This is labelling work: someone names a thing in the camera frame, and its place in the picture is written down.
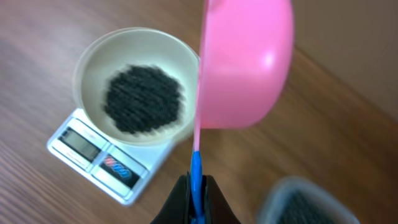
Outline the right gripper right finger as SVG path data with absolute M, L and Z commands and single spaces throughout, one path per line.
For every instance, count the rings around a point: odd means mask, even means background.
M 203 211 L 206 224 L 240 224 L 216 180 L 211 175 L 202 178 Z

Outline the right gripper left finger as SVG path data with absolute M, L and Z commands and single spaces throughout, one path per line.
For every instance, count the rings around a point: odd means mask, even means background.
M 150 224 L 190 224 L 190 174 L 181 175 Z

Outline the pink scoop blue handle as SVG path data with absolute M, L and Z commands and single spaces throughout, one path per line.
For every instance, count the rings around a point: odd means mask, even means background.
M 290 0 L 206 0 L 190 168 L 193 223 L 205 222 L 200 133 L 252 126 L 287 79 L 294 44 Z

